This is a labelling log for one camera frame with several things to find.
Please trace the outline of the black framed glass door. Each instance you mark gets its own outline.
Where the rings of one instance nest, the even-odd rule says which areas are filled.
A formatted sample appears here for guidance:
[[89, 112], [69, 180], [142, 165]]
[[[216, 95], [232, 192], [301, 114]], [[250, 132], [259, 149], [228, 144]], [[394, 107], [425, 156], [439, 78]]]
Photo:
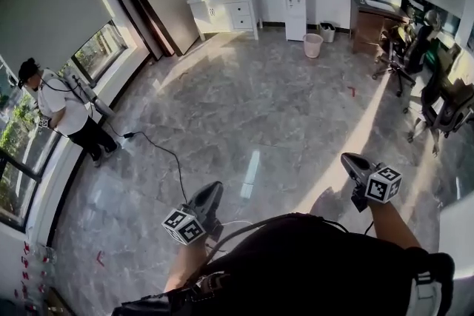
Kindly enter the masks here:
[[36, 97], [0, 59], [0, 223], [22, 232], [59, 140], [39, 119]]

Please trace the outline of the white cabinet drawer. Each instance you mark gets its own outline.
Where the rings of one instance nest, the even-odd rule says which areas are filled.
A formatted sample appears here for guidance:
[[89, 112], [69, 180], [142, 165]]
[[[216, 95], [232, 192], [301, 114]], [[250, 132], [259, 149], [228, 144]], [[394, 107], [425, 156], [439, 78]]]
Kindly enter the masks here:
[[228, 3], [227, 6], [229, 7], [232, 16], [239, 17], [251, 15], [250, 6], [247, 1]]
[[232, 16], [234, 30], [253, 30], [253, 18], [249, 15]]

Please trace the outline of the dark brown board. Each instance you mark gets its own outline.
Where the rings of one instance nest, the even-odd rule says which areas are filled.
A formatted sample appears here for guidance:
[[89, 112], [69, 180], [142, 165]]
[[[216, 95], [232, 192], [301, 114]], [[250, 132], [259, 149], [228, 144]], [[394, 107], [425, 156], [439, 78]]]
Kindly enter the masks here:
[[118, 0], [118, 2], [155, 60], [159, 60], [162, 56], [174, 55], [174, 49], [152, 18], [152, 8], [147, 0]]

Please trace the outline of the white trash bin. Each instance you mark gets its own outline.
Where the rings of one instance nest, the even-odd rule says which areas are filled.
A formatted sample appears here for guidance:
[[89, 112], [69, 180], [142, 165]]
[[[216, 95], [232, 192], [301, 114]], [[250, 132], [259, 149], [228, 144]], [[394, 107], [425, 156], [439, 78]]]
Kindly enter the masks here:
[[333, 43], [335, 34], [336, 34], [336, 27], [332, 23], [329, 23], [329, 22], [320, 23], [319, 31], [324, 42]]

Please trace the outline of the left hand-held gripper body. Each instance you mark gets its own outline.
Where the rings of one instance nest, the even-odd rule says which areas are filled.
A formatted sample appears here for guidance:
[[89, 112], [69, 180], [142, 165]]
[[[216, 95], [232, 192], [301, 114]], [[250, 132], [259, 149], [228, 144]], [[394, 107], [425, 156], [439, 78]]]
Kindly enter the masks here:
[[190, 245], [203, 236], [217, 242], [222, 234], [222, 224], [214, 210], [202, 213], [184, 204], [172, 209], [161, 225], [183, 245]]

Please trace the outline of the clear plastic bottle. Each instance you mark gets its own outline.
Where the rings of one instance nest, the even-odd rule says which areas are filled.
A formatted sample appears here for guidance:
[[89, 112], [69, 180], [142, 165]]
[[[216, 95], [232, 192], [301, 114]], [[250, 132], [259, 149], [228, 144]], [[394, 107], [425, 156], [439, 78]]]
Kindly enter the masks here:
[[42, 244], [33, 244], [30, 247], [31, 254], [42, 263], [55, 264], [57, 261], [56, 251]]

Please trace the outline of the brown vanity cabinet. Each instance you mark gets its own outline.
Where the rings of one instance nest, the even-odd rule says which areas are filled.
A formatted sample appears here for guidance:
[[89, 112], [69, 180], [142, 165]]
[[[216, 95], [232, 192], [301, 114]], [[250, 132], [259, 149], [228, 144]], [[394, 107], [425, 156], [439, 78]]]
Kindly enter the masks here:
[[381, 34], [397, 24], [407, 24], [409, 17], [398, 6], [391, 4], [395, 12], [370, 7], [360, 0], [350, 0], [350, 40], [353, 53], [375, 55], [379, 49]]

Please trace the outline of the person's right forearm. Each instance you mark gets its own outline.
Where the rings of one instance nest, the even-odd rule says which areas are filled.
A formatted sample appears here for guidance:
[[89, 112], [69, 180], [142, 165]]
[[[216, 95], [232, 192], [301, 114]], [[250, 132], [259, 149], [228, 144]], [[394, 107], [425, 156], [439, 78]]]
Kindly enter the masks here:
[[372, 213], [377, 238], [394, 243], [403, 249], [421, 248], [415, 235], [391, 203], [368, 201], [368, 207]]

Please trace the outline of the white sink basin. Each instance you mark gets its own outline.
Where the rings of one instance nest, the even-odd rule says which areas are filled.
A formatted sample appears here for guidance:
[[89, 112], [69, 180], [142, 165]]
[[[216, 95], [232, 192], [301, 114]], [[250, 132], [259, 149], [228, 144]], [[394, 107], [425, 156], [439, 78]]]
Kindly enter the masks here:
[[384, 2], [373, 1], [373, 0], [366, 0], [365, 3], [370, 7], [378, 8], [380, 10], [385, 10], [392, 13], [395, 12], [395, 9], [393, 8], [391, 4], [386, 4]]

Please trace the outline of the pink waste bin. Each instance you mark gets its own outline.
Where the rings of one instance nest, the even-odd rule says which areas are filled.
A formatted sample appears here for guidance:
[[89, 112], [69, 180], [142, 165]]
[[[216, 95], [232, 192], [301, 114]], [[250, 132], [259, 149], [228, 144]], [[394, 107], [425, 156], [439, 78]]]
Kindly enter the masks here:
[[324, 39], [316, 33], [307, 33], [304, 35], [304, 54], [308, 58], [318, 58]]

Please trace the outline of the white water dispenser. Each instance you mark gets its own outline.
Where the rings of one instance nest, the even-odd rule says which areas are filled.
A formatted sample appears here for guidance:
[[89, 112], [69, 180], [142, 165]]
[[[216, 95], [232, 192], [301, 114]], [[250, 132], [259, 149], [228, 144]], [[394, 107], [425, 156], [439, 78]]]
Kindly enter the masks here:
[[304, 40], [307, 33], [306, 0], [284, 0], [284, 23], [286, 40]]

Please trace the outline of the black office chair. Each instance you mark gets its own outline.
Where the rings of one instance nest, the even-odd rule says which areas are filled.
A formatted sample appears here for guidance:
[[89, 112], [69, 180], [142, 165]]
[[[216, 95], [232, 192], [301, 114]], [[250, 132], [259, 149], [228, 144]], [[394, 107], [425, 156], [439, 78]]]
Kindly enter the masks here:
[[407, 141], [413, 142], [423, 131], [430, 131], [433, 153], [438, 153], [439, 136], [448, 138], [464, 124], [474, 123], [474, 84], [467, 84], [461, 78], [449, 79], [449, 74], [460, 50], [439, 48], [434, 55], [433, 74], [420, 96], [410, 100], [421, 106], [421, 114], [407, 134]]

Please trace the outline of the white cabinet door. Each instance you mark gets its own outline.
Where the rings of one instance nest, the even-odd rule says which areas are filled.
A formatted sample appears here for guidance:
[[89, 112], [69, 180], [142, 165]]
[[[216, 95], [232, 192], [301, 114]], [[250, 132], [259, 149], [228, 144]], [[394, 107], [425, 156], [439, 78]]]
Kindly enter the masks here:
[[230, 32], [233, 29], [232, 17], [226, 4], [214, 4], [212, 6], [211, 21], [214, 29], [218, 32]]
[[213, 29], [208, 7], [205, 3], [195, 3], [191, 7], [196, 26], [200, 33], [211, 33]]

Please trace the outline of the person's black shirt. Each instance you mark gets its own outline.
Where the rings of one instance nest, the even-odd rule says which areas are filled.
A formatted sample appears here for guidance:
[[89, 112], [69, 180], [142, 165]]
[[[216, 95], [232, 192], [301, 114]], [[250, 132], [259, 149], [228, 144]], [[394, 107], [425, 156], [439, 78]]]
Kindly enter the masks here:
[[454, 268], [444, 253], [289, 214], [198, 268], [184, 286], [228, 274], [222, 316], [446, 316]]

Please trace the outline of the black framed window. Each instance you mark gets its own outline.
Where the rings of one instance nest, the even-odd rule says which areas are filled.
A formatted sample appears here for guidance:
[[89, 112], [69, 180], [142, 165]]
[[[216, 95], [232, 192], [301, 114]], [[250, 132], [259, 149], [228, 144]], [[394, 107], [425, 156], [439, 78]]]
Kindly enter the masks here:
[[117, 26], [110, 20], [74, 53], [71, 60], [79, 72], [96, 85], [127, 48]]
[[441, 31], [454, 37], [458, 32], [461, 19], [449, 11], [434, 5], [426, 0], [401, 0], [401, 9], [416, 25], [421, 25], [426, 13], [434, 10], [440, 21]]

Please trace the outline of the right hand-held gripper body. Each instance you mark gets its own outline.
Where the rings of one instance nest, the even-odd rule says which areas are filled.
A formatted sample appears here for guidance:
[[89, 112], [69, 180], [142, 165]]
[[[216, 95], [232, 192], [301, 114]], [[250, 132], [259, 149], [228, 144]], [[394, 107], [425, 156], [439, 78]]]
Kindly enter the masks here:
[[351, 201], [359, 212], [363, 212], [368, 201], [388, 203], [400, 190], [402, 174], [384, 164], [370, 164], [365, 170], [365, 181], [355, 181]]

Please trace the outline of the black waist pack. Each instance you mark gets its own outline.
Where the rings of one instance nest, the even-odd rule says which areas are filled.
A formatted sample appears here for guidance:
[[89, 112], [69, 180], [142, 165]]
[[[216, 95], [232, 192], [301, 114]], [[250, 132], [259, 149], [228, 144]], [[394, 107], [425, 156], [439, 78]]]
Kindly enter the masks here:
[[122, 303], [111, 316], [222, 316], [228, 279], [228, 274], [215, 272], [193, 285]]

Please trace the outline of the person's left forearm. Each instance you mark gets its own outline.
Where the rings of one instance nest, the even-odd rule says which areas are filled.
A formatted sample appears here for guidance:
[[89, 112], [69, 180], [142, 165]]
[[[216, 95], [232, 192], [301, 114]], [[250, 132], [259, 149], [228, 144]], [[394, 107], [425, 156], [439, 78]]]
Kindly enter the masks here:
[[182, 245], [176, 255], [166, 285], [165, 292], [181, 288], [190, 276], [205, 262], [207, 258], [205, 240], [195, 241], [190, 245]]

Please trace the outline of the yellow and black jacket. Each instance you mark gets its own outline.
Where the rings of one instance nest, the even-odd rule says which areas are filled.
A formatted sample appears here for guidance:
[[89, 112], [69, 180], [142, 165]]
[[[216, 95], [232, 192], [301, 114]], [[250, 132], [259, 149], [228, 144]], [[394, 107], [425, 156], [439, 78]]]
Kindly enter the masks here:
[[416, 38], [415, 29], [411, 24], [398, 24], [392, 27], [389, 36], [393, 40], [394, 50], [400, 56], [405, 54]]

